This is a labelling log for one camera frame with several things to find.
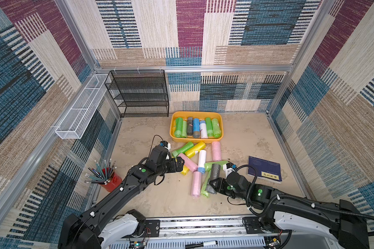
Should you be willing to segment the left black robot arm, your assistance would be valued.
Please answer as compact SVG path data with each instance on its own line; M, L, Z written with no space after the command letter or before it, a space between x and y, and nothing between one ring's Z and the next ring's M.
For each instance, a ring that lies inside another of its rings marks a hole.
M111 219L134 196L155 182L158 176L181 172L184 160L172 158L168 148L158 145L147 158L133 166L122 183L80 216L69 215L63 222L58 242L60 249L105 249L116 240L144 230L145 217L128 211L117 221Z

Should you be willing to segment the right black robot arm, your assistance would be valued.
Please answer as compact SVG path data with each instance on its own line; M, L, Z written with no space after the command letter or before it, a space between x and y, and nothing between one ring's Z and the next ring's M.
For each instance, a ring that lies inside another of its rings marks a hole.
M338 242L344 249L367 249L374 236L374 216L361 213L351 202L318 202L249 182L238 172L209 181L217 193L245 201L264 231L306 231Z

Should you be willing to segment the thin dark green roll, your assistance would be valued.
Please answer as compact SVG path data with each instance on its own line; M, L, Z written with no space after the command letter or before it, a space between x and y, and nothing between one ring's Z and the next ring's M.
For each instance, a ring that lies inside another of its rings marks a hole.
M208 137L212 137L214 135L214 132L213 132L213 126L212 126L211 118L206 117L205 122L206 122L207 135L208 135Z

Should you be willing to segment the large yellow bag roll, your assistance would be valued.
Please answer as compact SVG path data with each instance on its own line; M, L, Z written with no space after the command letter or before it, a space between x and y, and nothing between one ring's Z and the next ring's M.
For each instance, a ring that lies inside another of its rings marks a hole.
M171 128L171 135L172 136L175 136L175 131L176 131L176 120L173 120L172 128Z

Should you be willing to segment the dark grey roll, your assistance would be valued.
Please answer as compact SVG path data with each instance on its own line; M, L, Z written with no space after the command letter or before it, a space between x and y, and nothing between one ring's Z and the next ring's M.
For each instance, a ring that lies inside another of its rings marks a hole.
M188 117L187 119L187 136L193 136L193 117Z

